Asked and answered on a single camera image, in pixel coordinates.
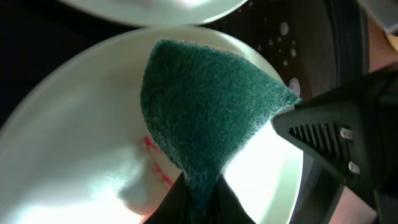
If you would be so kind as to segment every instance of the plate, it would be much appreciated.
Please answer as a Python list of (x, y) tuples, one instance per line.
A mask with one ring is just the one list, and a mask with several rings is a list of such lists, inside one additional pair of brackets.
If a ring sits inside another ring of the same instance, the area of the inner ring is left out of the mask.
[(215, 21), (247, 0), (59, 0), (127, 26), (199, 25)]
[[(141, 29), (93, 46), (56, 69), (0, 132), (0, 223), (142, 223), (180, 171), (149, 137), (139, 104), (150, 52), (161, 38), (236, 53), (275, 79), (234, 37), (200, 27)], [(287, 223), (302, 151), (267, 123), (225, 170), (257, 223)]]

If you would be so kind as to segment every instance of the red stain on plate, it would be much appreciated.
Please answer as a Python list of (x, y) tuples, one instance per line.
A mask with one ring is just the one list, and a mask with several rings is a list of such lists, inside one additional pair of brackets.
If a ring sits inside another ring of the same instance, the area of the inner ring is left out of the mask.
[(153, 142), (153, 140), (149, 136), (145, 136), (143, 139), (140, 140), (141, 149), (147, 153), (150, 158), (152, 159), (152, 172), (155, 175), (160, 177), (160, 182), (166, 184), (167, 188), (171, 188), (173, 186), (174, 181), (168, 177), (168, 175), (162, 170), (159, 163), (156, 162), (155, 153), (163, 153), (159, 147)]

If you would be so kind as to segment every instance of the black surface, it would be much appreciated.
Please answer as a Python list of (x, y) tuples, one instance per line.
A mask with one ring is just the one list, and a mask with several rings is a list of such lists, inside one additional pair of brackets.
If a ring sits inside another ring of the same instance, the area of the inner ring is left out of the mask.
[[(341, 78), (342, 75), (351, 75), (350, 72), (344, 71), (344, 67), (338, 69), (336, 66), (335, 61), (342, 60), (333, 52), (336, 49), (335, 44), (339, 42), (330, 38), (336, 34), (332, 34), (331, 22), (324, 13), (326, 10), (322, 0), (249, 1), (225, 18), (204, 27), (235, 36), (258, 49), (286, 84), (292, 77), (298, 78), (302, 97), (308, 100), (335, 88), (345, 79)], [(364, 29), (358, 28), (363, 26), (362, 19), (361, 16), (351, 16), (351, 20), (355, 22), (349, 24), (361, 41), (351, 38), (346, 43), (364, 43), (366, 33)], [(290, 25), (290, 32), (278, 45), (277, 38), (280, 36), (279, 26), (282, 21)], [(136, 29), (97, 19), (54, 0), (2, 0), (0, 26), (0, 126), (26, 94), (63, 62), (99, 41)], [(268, 44), (271, 39), (274, 42), (273, 47)], [(289, 56), (293, 40), (297, 44), (297, 58)], [(277, 54), (278, 49), (282, 50), (282, 54)], [(363, 70), (367, 67), (366, 49), (353, 57), (364, 62), (362, 65), (356, 63), (355, 66), (358, 67), (355, 69)], [(289, 59), (288, 67), (280, 64), (285, 58)], [(318, 164), (313, 164), (312, 158), (305, 156), (302, 185), (297, 200), (300, 208), (296, 207), (295, 215), (310, 218), (300, 215), (297, 210), (304, 211), (307, 207), (310, 208), (312, 202), (325, 208), (335, 207), (333, 200), (320, 203), (314, 191), (309, 190), (317, 188), (322, 172)], [(338, 193), (338, 190), (335, 189), (325, 194), (336, 192)], [(295, 215), (292, 223), (297, 221)], [(326, 219), (331, 216), (327, 213), (324, 215)]]

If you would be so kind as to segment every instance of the sponge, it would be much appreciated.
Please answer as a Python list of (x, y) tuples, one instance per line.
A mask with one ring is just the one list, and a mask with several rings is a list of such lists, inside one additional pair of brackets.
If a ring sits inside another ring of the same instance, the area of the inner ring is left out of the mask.
[(235, 54), (181, 40), (155, 45), (141, 110), (154, 141), (184, 174), (191, 217), (204, 211), (230, 159), (276, 113), (299, 101)]

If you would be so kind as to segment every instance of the brown surface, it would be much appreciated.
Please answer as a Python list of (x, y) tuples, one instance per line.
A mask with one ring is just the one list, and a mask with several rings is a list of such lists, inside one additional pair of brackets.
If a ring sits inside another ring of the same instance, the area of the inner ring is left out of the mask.
[[(369, 71), (398, 62), (398, 53), (388, 42), (385, 33), (370, 19), (368, 19), (368, 29)], [(330, 224), (371, 224), (376, 217), (377, 213), (346, 187)]]

